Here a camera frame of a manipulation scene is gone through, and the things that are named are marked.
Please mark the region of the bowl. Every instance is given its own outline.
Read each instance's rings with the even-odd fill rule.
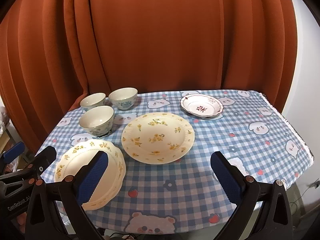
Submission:
[[[126,172],[123,154],[112,142],[91,139],[80,142],[62,155],[54,173],[54,182],[62,181],[68,175],[76,175],[80,168],[87,165],[98,151],[108,154],[108,167],[95,188],[90,200],[83,203],[84,210],[95,210],[105,206],[113,199],[122,186]]]
[[[79,125],[94,136],[108,135],[114,116],[115,111],[111,106],[97,106],[81,116]]]
[[[223,111],[223,105],[218,99],[203,94],[191,94],[181,98],[180,106],[198,117],[214,117]]]
[[[105,93],[96,93],[89,95],[80,101],[80,106],[82,106],[85,111],[88,111],[97,106],[103,106],[106,100]]]
[[[121,88],[110,93],[109,99],[120,110],[127,110],[134,105],[138,90],[135,88]]]
[[[135,160],[165,164],[183,157],[192,147],[191,124],[172,113],[148,113],[131,121],[122,132],[124,150]]]

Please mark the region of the checkered tablecloth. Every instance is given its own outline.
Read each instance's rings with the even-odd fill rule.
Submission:
[[[201,119],[184,112],[180,99],[188,93],[219,98],[220,116]],[[179,233],[226,222],[235,205],[226,197],[210,167],[210,156],[221,151],[243,174],[272,183],[281,179],[286,188],[313,163],[308,147],[290,124],[255,91],[198,90],[154,92],[138,95],[127,111],[115,108],[115,123],[129,122],[149,112],[170,112],[188,120],[195,131],[191,150],[173,163],[148,165],[125,153],[121,134],[125,125],[114,124],[103,137],[119,147],[126,163],[126,176],[118,195],[106,206],[88,211],[93,224],[131,233]],[[80,141],[94,138],[78,124],[82,108],[68,112],[43,143],[51,145],[57,159],[42,174],[53,182],[55,165],[62,154]]]

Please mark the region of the curtain fold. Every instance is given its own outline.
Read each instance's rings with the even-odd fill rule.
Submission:
[[[0,94],[36,152],[89,93],[239,89],[281,111],[297,52],[291,0],[17,0],[0,24]]]

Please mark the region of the chinese character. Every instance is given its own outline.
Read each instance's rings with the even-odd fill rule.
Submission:
[[[201,111],[201,112],[204,112],[205,110],[207,110],[207,108],[204,108],[203,106],[198,106],[197,110]]]

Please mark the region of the plate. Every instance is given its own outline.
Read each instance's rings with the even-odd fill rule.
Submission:
[[[122,146],[135,160],[165,164],[183,157],[195,141],[191,124],[172,113],[148,113],[131,121],[122,132]]]
[[[199,117],[213,117],[223,111],[223,105],[218,99],[203,94],[183,97],[180,105],[188,113]]]
[[[67,175],[76,175],[80,168],[87,165],[98,151],[108,154],[108,167],[101,177],[90,200],[83,203],[84,210],[95,210],[105,206],[119,192],[126,172],[121,150],[112,142],[91,139],[70,148],[56,165],[54,182],[62,181]]]

